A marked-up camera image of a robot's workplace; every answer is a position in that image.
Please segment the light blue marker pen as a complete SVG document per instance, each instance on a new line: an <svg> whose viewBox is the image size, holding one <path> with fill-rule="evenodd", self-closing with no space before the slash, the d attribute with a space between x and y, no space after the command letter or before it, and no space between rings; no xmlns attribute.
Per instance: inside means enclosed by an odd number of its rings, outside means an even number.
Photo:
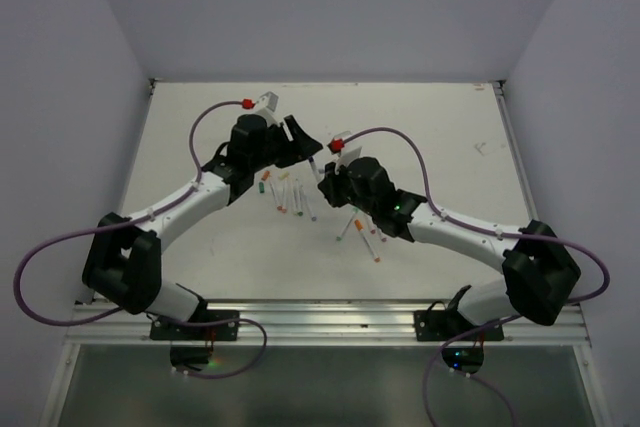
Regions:
<svg viewBox="0 0 640 427"><path fill-rule="evenodd" d="M313 158L313 157L310 157L310 158L308 159L308 162L309 162L309 165L310 165L310 167L311 167L311 170L312 170L313 176L314 176L314 178L315 178L315 181L316 181L317 183L319 183L319 182L322 180L322 174L321 174L321 173L320 173L320 171L318 170L318 167L317 167L317 164L316 164L316 162L315 162L314 158Z"/></svg>

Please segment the dark purple marker pen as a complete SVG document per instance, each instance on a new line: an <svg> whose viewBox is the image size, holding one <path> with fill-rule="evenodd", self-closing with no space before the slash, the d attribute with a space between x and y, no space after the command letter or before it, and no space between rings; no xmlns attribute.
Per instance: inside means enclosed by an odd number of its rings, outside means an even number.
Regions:
<svg viewBox="0 0 640 427"><path fill-rule="evenodd" d="M305 209L305 212L308 214L308 216L309 216L309 218L311 219L312 222L316 222L317 221L317 215L315 214L315 212L314 212L314 210L313 210L313 208L311 206L309 197L306 194L306 191L305 191L303 186L301 186L299 188L299 193L300 193L300 196L301 196L301 201L302 201L303 207Z"/></svg>

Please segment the yellow marker pen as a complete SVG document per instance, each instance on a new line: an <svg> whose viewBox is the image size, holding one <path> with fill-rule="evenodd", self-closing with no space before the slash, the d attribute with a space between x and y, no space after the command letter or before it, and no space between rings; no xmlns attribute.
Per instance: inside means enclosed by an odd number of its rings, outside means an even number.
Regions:
<svg viewBox="0 0 640 427"><path fill-rule="evenodd" d="M300 194L299 194L298 181L297 180L293 180L291 182L291 187L292 187L294 213L295 213L296 216L302 216L303 215L303 211L302 211L302 207L301 207L301 203L300 203Z"/></svg>

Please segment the dark green marker pen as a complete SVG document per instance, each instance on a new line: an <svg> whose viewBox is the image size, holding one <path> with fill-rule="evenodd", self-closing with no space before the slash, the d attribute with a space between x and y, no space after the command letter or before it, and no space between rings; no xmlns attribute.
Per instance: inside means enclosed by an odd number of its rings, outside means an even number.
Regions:
<svg viewBox="0 0 640 427"><path fill-rule="evenodd" d="M294 202L295 202L296 214L299 217L302 217L304 215L304 206L303 206L303 197L302 197L301 185L300 185L300 182L298 180L294 181L293 194L294 194Z"/></svg>

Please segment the peach marker pen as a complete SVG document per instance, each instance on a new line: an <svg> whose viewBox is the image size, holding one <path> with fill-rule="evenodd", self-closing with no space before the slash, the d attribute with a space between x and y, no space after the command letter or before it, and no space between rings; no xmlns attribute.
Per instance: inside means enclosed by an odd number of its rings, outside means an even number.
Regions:
<svg viewBox="0 0 640 427"><path fill-rule="evenodd" d="M287 182L286 180L282 180L281 181L281 185L280 185L280 194L281 194L281 198L280 198L280 210L283 214L287 213L287 195L288 195L288 187L287 187Z"/></svg>

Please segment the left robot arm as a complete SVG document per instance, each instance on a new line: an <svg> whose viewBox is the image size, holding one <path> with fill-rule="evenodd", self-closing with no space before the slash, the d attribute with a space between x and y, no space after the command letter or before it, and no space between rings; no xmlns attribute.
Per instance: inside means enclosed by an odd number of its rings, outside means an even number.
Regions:
<svg viewBox="0 0 640 427"><path fill-rule="evenodd" d="M82 273L84 285L130 314L150 314L172 325L185 339L222 325L203 297L164 279L162 255L181 235L208 215L234 203L260 171L289 167L321 151L293 116L277 123L245 114L233 126L195 178L140 218L104 216L94 235Z"/></svg>

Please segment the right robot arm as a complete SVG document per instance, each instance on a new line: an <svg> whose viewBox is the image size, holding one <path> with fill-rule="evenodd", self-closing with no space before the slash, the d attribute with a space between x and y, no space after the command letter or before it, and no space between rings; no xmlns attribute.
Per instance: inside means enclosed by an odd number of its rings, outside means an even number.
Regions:
<svg viewBox="0 0 640 427"><path fill-rule="evenodd" d="M468 339L511 316L551 326L581 276L547 224L463 227L435 213L425 197L397 188L373 157L326 164L318 188L331 206L357 208L390 237L441 247L498 273L492 282L461 287L442 310L425 311L427 328L443 339Z"/></svg>

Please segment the light green marker pen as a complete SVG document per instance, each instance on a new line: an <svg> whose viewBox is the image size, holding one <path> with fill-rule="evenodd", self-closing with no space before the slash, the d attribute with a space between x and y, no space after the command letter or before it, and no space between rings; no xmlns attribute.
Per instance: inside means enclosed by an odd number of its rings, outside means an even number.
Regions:
<svg viewBox="0 0 640 427"><path fill-rule="evenodd" d="M346 233L348 232L352 223L356 219L357 215L358 215L358 209L353 207L348 217L348 220L345 222L345 224L341 227L339 233L336 235L336 240L338 242L340 242L345 237Z"/></svg>

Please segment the dark orange marker pen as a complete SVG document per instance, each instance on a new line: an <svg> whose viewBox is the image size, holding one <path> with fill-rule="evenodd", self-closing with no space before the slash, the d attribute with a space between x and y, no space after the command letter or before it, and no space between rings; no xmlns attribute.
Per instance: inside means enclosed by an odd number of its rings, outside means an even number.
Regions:
<svg viewBox="0 0 640 427"><path fill-rule="evenodd" d="M361 221L359 219L355 219L354 220L354 225L355 225L355 228L356 228L358 234L360 235L362 241L364 242L364 245L367 248L367 250L369 252L369 255L371 256L371 258L373 259L373 261L375 263L379 263L381 261L381 258L379 256L379 254L377 253L377 251L374 249L374 247L371 244L370 240L368 239L363 224L361 223Z"/></svg>

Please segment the pink marker pen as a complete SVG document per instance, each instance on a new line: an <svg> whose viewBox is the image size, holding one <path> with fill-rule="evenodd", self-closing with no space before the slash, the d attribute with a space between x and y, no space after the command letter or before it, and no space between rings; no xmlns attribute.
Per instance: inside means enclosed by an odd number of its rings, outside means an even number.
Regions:
<svg viewBox="0 0 640 427"><path fill-rule="evenodd" d="M365 221L366 221L368 231L371 234L376 234L376 228L374 227L374 224L372 220L369 218L369 216L365 216Z"/></svg>

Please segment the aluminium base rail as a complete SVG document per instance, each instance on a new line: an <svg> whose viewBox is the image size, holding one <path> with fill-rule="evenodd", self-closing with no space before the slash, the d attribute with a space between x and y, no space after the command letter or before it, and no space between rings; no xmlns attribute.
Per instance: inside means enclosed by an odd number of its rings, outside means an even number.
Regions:
<svg viewBox="0 0 640 427"><path fill-rule="evenodd" d="M420 345L414 313L429 303L374 301L291 301L210 303L210 310L234 310L260 323L270 346L406 347ZM149 345L151 321L144 314L113 314L95 323L70 327L64 341L81 345ZM568 307L552 326L516 319L503 326L497 347L588 346L586 322Z"/></svg>

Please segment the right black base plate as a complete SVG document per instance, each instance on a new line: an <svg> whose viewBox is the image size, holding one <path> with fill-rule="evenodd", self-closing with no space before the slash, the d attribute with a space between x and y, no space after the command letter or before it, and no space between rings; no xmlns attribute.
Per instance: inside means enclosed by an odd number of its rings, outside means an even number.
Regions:
<svg viewBox="0 0 640 427"><path fill-rule="evenodd" d="M412 316L418 342L446 341L478 328L478 325L473 325L443 301L434 301L427 308L415 310ZM462 340L471 341L477 336L479 333L468 333Z"/></svg>

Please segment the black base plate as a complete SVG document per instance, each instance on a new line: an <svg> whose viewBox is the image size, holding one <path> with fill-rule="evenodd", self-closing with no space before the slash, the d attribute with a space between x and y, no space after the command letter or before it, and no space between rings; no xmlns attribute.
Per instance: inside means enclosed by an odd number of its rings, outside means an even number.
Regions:
<svg viewBox="0 0 640 427"><path fill-rule="evenodd" d="M415 310L412 316L418 342L446 341L478 328L478 325L473 325L443 301L434 301L427 308ZM479 333L468 333L462 340L471 341L477 336Z"/></svg>
<svg viewBox="0 0 640 427"><path fill-rule="evenodd" d="M149 337L154 341L234 342L238 337L239 316L237 310L207 310L195 320L198 326L160 318L152 324Z"/></svg>

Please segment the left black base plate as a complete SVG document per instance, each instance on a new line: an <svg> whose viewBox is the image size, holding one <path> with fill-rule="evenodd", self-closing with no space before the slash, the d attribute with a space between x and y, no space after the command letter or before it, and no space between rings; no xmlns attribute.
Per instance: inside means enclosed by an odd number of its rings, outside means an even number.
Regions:
<svg viewBox="0 0 640 427"><path fill-rule="evenodd" d="M154 341L234 342L238 337L239 316L237 310L207 310L195 320L198 326L160 318L152 324L149 337Z"/></svg>

